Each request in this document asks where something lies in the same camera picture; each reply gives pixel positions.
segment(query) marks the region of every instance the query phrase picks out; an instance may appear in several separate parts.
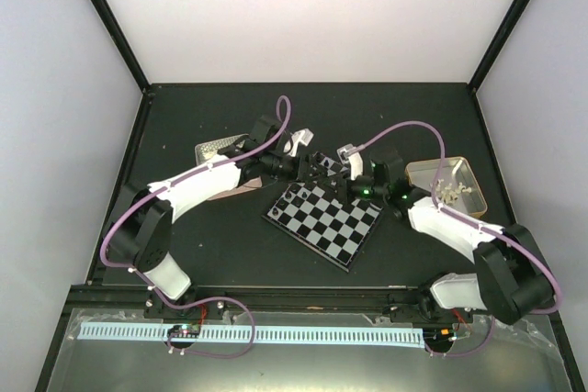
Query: white square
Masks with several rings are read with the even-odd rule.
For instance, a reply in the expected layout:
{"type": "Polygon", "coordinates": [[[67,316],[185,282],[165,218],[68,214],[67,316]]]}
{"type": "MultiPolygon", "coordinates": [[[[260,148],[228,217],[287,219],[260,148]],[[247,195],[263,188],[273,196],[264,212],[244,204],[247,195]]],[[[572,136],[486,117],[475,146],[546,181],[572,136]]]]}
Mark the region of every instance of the white square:
{"type": "Polygon", "coordinates": [[[341,252],[341,247],[334,243],[329,245],[329,247],[326,249],[326,253],[333,257],[337,257],[339,255],[339,252],[341,252]]]}
{"type": "Polygon", "coordinates": [[[328,213],[322,213],[322,216],[319,219],[319,221],[322,222],[324,225],[331,225],[331,222],[333,222],[333,217],[328,213]]]}
{"type": "Polygon", "coordinates": [[[353,256],[355,254],[355,252],[357,251],[358,246],[359,246],[359,244],[357,244],[353,241],[347,241],[345,243],[345,245],[343,246],[343,249],[353,256]]]}
{"type": "Polygon", "coordinates": [[[377,218],[377,217],[378,217],[378,214],[379,214],[379,212],[378,212],[376,209],[372,208],[372,207],[368,208],[368,209],[366,210],[366,212],[367,212],[367,213],[368,213],[368,214],[369,214],[371,217],[373,217],[373,218],[377,218]]]}
{"type": "Polygon", "coordinates": [[[345,223],[345,221],[349,219],[349,213],[345,213],[343,210],[339,210],[337,211],[337,214],[334,215],[334,218],[345,223]]]}
{"type": "Polygon", "coordinates": [[[299,220],[291,219],[290,222],[288,223],[288,225],[286,226],[286,228],[288,230],[298,231],[298,229],[300,228],[300,225],[302,225],[302,224],[300,223],[299,220]]]}
{"type": "Polygon", "coordinates": [[[314,208],[314,205],[311,204],[309,201],[304,201],[302,203],[302,205],[300,206],[300,210],[302,210],[307,215],[312,211],[313,208],[314,208]]]}
{"type": "Polygon", "coordinates": [[[328,241],[332,241],[336,235],[337,232],[331,228],[327,228],[327,230],[325,230],[322,234],[322,236],[328,241]]]}
{"type": "Polygon", "coordinates": [[[280,210],[280,209],[278,209],[278,208],[275,208],[275,207],[272,207],[272,208],[269,210],[269,213],[267,213],[267,215],[268,215],[268,216],[269,216],[271,219],[277,219],[277,218],[279,218],[279,216],[280,216],[281,214],[282,214],[282,210],[280,210]]]}
{"type": "Polygon", "coordinates": [[[314,187],[312,192],[318,197],[324,196],[324,190],[322,190],[319,186],[314,187]]]}
{"type": "Polygon", "coordinates": [[[364,224],[363,222],[359,222],[356,225],[355,230],[361,235],[366,235],[366,234],[368,234],[368,231],[369,231],[369,225],[364,224]]]}
{"type": "Polygon", "coordinates": [[[316,223],[318,222],[317,219],[313,218],[312,216],[307,216],[302,223],[306,225],[309,229],[313,229],[316,223]]]}
{"type": "Polygon", "coordinates": [[[326,209],[327,209],[327,207],[329,207],[329,206],[330,206],[330,204],[329,204],[327,201],[325,201],[324,199],[321,199],[321,200],[320,200],[319,202],[317,202],[317,203],[316,203],[314,206],[315,206],[315,207],[317,207],[319,210],[322,210],[322,211],[324,211],[324,210],[326,210],[326,209]]]}
{"type": "Polygon", "coordinates": [[[351,210],[351,216],[353,216],[357,220],[361,220],[365,214],[366,212],[361,208],[355,207],[353,210],[351,210]]]}
{"type": "Polygon", "coordinates": [[[344,225],[343,227],[341,227],[341,229],[339,229],[339,234],[341,236],[345,236],[346,238],[349,238],[351,236],[351,233],[353,233],[353,229],[348,225],[344,225]]]}
{"type": "Polygon", "coordinates": [[[321,235],[319,233],[317,233],[316,231],[311,231],[309,233],[309,235],[306,237],[306,240],[313,245],[316,245],[317,243],[319,243],[320,239],[321,239],[321,235]]]}
{"type": "Polygon", "coordinates": [[[290,215],[290,216],[294,216],[296,213],[298,213],[298,207],[289,204],[284,209],[284,213],[286,213],[287,215],[290,215]]]}

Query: black square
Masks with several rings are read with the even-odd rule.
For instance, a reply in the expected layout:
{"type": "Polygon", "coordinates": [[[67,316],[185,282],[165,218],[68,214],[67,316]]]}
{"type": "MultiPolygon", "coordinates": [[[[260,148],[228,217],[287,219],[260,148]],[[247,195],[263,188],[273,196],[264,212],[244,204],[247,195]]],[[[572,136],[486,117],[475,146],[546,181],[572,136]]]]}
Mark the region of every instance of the black square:
{"type": "Polygon", "coordinates": [[[355,243],[361,243],[362,239],[364,239],[364,237],[357,231],[354,231],[353,233],[351,233],[351,236],[349,236],[349,240],[355,243]]]}
{"type": "Polygon", "coordinates": [[[317,202],[319,202],[320,198],[315,195],[314,193],[311,193],[309,195],[309,197],[306,198],[307,201],[309,201],[311,204],[316,204],[317,202]]]}
{"type": "Polygon", "coordinates": [[[327,230],[327,226],[324,225],[322,222],[317,222],[314,227],[312,227],[319,234],[323,234],[327,230]]]}
{"type": "Polygon", "coordinates": [[[287,215],[286,213],[282,213],[282,215],[277,219],[280,224],[288,225],[288,223],[292,220],[291,215],[287,215]]]}
{"type": "Polygon", "coordinates": [[[298,231],[296,231],[300,236],[302,236],[303,238],[306,238],[309,233],[311,232],[311,229],[309,229],[306,225],[300,225],[298,227],[298,231]]]}
{"type": "Polygon", "coordinates": [[[292,199],[291,204],[294,207],[298,207],[300,208],[300,206],[302,206],[302,203],[304,202],[304,199],[302,199],[300,196],[294,196],[294,199],[292,199]]]}
{"type": "Polygon", "coordinates": [[[373,216],[370,216],[368,213],[366,213],[364,215],[364,217],[361,219],[361,221],[364,224],[368,224],[368,225],[371,225],[374,222],[374,220],[376,220],[376,218],[374,218],[373,216]]]}
{"type": "Polygon", "coordinates": [[[347,265],[347,263],[349,262],[349,259],[351,259],[351,254],[349,254],[348,252],[346,252],[345,250],[342,249],[339,252],[339,254],[337,255],[337,259],[340,260],[345,265],[347,265]]]}
{"type": "Polygon", "coordinates": [[[371,204],[369,202],[364,201],[363,199],[356,199],[356,201],[357,201],[356,207],[360,208],[364,211],[366,211],[371,206],[371,204]]]}
{"type": "Polygon", "coordinates": [[[308,215],[306,213],[304,213],[302,210],[298,210],[296,212],[296,214],[294,215],[294,219],[302,222],[304,219],[306,219],[307,216],[308,215]]]}
{"type": "Polygon", "coordinates": [[[343,247],[346,242],[347,238],[345,236],[341,236],[340,234],[337,234],[333,239],[333,243],[336,243],[340,247],[343,247]]]}
{"type": "Polygon", "coordinates": [[[359,221],[357,219],[355,219],[353,216],[350,216],[349,218],[347,218],[347,220],[345,221],[345,225],[348,225],[349,227],[351,227],[352,229],[354,229],[357,224],[359,223],[359,221]]]}
{"type": "Polygon", "coordinates": [[[324,199],[328,203],[333,202],[333,200],[335,199],[334,191],[331,190],[331,188],[329,188],[329,187],[325,187],[323,190],[324,190],[324,195],[322,195],[322,199],[324,199]]]}
{"type": "Polygon", "coordinates": [[[329,227],[331,227],[335,231],[339,231],[341,227],[343,227],[343,222],[337,219],[333,219],[333,222],[331,222],[331,225],[329,227]]]}
{"type": "Polygon", "coordinates": [[[339,212],[339,208],[330,205],[329,207],[327,207],[326,211],[329,215],[334,216],[339,212]]]}
{"type": "Polygon", "coordinates": [[[331,241],[329,241],[326,238],[320,238],[318,243],[316,244],[316,246],[319,247],[321,250],[326,250],[327,248],[329,248],[329,245],[331,245],[331,241]]]}
{"type": "Polygon", "coordinates": [[[317,207],[315,207],[311,210],[311,213],[309,213],[309,216],[311,216],[315,219],[320,219],[322,216],[322,213],[324,213],[322,210],[319,210],[317,207]]]}

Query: metal tin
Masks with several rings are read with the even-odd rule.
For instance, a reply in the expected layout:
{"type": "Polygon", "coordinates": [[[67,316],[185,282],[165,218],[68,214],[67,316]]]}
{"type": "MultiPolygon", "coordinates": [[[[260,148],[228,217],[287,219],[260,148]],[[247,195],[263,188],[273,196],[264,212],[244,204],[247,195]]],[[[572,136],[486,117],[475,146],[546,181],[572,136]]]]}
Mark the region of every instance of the metal tin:
{"type": "MultiPolygon", "coordinates": [[[[432,191],[431,182],[435,178],[438,166],[439,160],[411,162],[406,166],[406,175],[411,184],[423,190],[432,191]]],[[[451,194],[455,199],[448,203],[450,207],[474,218],[479,218],[486,213],[488,205],[476,176],[464,157],[445,158],[439,180],[442,181],[437,186],[435,194],[439,199],[447,193],[451,194]]]]}

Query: chessboard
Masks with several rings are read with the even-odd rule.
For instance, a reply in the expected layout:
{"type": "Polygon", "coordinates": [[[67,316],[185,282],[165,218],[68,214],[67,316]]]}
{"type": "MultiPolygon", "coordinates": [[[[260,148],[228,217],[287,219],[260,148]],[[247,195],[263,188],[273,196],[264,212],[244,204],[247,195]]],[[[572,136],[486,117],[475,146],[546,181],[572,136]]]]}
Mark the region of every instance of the chessboard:
{"type": "MultiPolygon", "coordinates": [[[[345,170],[320,153],[315,158],[328,176],[345,170]]],[[[288,187],[264,218],[349,272],[381,215],[380,207],[362,199],[343,206],[328,184],[296,183],[288,187]]]]}

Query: white wall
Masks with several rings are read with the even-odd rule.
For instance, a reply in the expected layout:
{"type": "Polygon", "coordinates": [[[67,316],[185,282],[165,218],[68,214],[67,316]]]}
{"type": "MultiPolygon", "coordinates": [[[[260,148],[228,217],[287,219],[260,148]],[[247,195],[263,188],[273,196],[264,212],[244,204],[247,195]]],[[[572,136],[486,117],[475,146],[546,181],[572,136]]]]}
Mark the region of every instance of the white wall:
{"type": "Polygon", "coordinates": [[[519,221],[562,284],[588,380],[588,0],[532,0],[480,90],[519,221]]]}
{"type": "Polygon", "coordinates": [[[512,0],[108,0],[152,82],[467,82],[512,0]]]}
{"type": "Polygon", "coordinates": [[[140,92],[89,0],[0,0],[0,389],[33,390],[140,92]]]}

